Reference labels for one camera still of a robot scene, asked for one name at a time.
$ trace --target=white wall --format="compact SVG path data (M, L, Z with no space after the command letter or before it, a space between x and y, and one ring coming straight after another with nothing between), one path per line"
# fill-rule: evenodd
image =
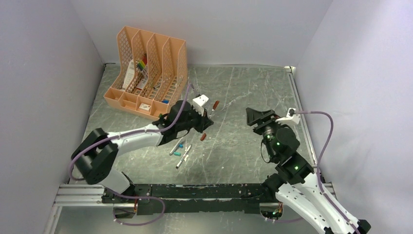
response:
M335 120L322 169L372 233L413 230L413 4L334 1L297 67L303 107ZM308 119L316 152L326 117Z
M69 0L0 0L0 233L43 233L102 62Z
M123 26L187 40L192 64L297 65L332 0L72 0L104 62Z

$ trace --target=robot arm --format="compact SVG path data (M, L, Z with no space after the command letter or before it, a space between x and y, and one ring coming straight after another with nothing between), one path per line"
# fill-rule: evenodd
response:
M277 199L294 209L321 233L353 234L357 229L365 234L369 231L370 224L367 221L358 220L345 210L324 185L320 189L314 169L297 153L300 143L290 127L300 120L295 109L290 108L287 117L283 118L273 110L259 112L247 108L246 112L247 124L257 124L253 131L263 137L270 162L277 164L275 169L278 173L263 183L270 195L275 193ZM291 185L303 193L310 204L298 199L301 195L297 195L297 199L288 199L286 192L291 193L291 190L287 191Z
M192 128L201 133L213 124L204 109L207 101L208 98L205 95L195 98L193 105L188 102L183 103L182 100L177 101L168 114L162 115L157 121L143 128L108 133L101 128L95 129L75 150L72 159L94 143L105 138L113 138L86 152L75 162L75 165L88 184L101 184L119 194L134 195L134 184L130 179L112 168L115 158L144 147L166 144L177 139L179 132L189 132ZM178 120L175 125L169 127L182 105L184 105L183 110Z

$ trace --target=mesh compartment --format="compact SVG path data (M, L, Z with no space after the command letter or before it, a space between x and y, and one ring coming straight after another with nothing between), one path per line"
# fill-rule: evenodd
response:
M187 51L184 40L125 26L117 35L120 73L105 94L105 100L114 108L158 119L169 112L180 97L188 81ZM136 64L147 55L147 78ZM134 61L134 76L122 89L130 60ZM147 79L142 90L138 84ZM149 110L140 108L149 105Z

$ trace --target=white cable clip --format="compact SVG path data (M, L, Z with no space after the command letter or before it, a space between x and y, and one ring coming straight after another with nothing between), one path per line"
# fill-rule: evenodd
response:
M295 114L295 111L295 108L289 108L286 117L279 118L275 121L280 124L287 124L290 127L297 125L300 122L301 116Z

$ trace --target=floor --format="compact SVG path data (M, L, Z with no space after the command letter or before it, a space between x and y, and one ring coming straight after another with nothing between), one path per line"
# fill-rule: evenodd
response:
M117 132L151 123L113 109L104 100L103 95L119 71L118 65L106 67L85 136L99 127ZM192 144L192 150L179 170L175 166L180 157L169 156L174 142L121 155L115 161L115 168L135 183L261 183L273 174L275 165L263 162L261 137L246 124L245 109L273 109L284 116L288 108L297 107L286 70L269 66L192 66L189 80L198 92L212 101L220 101L212 118L215 123L205 131L206 140L200 141L201 134L196 131L187 135L187 144ZM189 97L194 98L195 94L191 92ZM294 130L301 142L299 153L313 165L302 126L297 125Z
M187 144L192 144L188 160L175 169L180 157L169 156L174 142L160 147L139 149L119 156L114 167L135 183L261 183L275 172L274 164L266 164L260 156L261 137L246 124L246 107L256 110L274 109L284 116L290 107L297 108L293 86L287 72L270 66L191 66L190 82L213 101L219 100L215 124L201 134L191 131ZM103 98L120 71L108 64L89 117L85 136L95 128L107 132L140 128L150 120L111 108ZM314 160L304 134L303 125L294 128L301 142L298 152L311 164ZM282 219L298 215L286 208ZM144 222L152 216L138 216L131 222ZM305 221L296 224L272 224L259 215L241 212L166 214L157 224L145 227L124 227L111 221L106 208L68 208L62 210L58 234L66 233L316 233Z

